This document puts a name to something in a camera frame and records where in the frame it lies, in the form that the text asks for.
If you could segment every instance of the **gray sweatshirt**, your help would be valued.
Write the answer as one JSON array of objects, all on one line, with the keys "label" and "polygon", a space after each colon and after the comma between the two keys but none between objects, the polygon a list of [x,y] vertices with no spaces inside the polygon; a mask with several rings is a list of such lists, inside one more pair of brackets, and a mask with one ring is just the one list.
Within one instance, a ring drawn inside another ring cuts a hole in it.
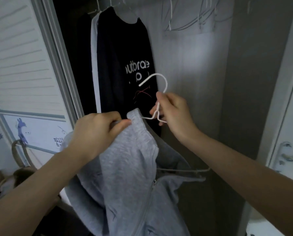
[{"label": "gray sweatshirt", "polygon": [[[177,208],[176,190],[183,182],[205,178],[157,170],[190,166],[152,131],[138,109],[127,117],[132,125],[66,187],[72,207],[95,236],[189,235]],[[65,137],[62,149],[71,136]]]}]

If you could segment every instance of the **closet door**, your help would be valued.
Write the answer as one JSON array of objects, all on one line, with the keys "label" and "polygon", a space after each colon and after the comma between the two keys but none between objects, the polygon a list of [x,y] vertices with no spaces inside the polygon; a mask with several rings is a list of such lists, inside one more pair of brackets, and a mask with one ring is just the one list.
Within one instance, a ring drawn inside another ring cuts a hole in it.
[{"label": "closet door", "polygon": [[9,143],[22,138],[54,154],[83,111],[59,25],[49,21],[58,24],[43,0],[0,0],[0,124]]}]

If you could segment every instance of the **fabric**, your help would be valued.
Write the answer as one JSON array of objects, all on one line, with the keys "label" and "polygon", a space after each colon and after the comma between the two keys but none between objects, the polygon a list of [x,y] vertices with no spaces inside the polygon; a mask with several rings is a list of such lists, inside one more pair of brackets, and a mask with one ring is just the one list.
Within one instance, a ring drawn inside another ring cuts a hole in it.
[{"label": "fabric", "polygon": [[[118,111],[122,118],[139,108],[150,117],[155,105],[156,77],[139,87],[139,83],[155,73],[151,45],[146,27],[140,19],[135,24],[121,20],[113,7],[99,16],[97,28],[97,67],[101,111]],[[157,121],[148,121],[160,135]]]},{"label": "fabric", "polygon": [[[183,182],[205,179],[157,171],[190,167],[145,123],[138,109],[127,117],[132,124],[66,187],[72,207],[96,236],[189,235],[177,208],[176,189]],[[70,139],[71,133],[62,149]]]},{"label": "fabric", "polygon": [[93,19],[91,24],[91,59],[92,59],[92,77],[94,85],[95,103],[97,113],[101,113],[101,99],[100,88],[98,83],[97,72],[97,26],[100,13],[98,13]]},{"label": "fabric", "polygon": [[82,15],[77,22],[78,63],[74,80],[85,115],[97,112],[92,78],[91,22],[89,14]]}]

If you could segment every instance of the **white garment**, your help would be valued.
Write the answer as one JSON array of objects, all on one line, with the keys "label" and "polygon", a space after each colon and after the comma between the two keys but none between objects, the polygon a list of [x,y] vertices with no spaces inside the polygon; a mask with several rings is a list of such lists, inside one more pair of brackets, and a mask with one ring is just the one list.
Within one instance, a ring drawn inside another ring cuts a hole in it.
[{"label": "white garment", "polygon": [[97,113],[101,113],[101,99],[100,99],[100,88],[98,85],[98,72],[97,72],[97,25],[98,25],[98,13],[92,19],[91,24],[91,59],[92,59],[92,76],[95,94],[95,103]]}]

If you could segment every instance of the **closet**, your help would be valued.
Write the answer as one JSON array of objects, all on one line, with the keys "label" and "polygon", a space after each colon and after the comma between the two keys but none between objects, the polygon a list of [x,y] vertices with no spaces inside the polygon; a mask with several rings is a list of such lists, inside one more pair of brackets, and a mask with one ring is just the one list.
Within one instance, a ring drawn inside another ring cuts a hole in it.
[{"label": "closet", "polygon": [[[199,129],[256,159],[293,0],[0,0],[0,125],[7,143],[20,129],[41,167],[90,111],[81,103],[88,92],[78,91],[89,71],[78,22],[110,5],[127,23],[141,19],[156,72],[187,100]],[[165,87],[160,77],[157,85]],[[206,167],[167,127],[161,138],[193,168]],[[191,235],[245,235],[250,207],[213,172],[178,192]]]}]

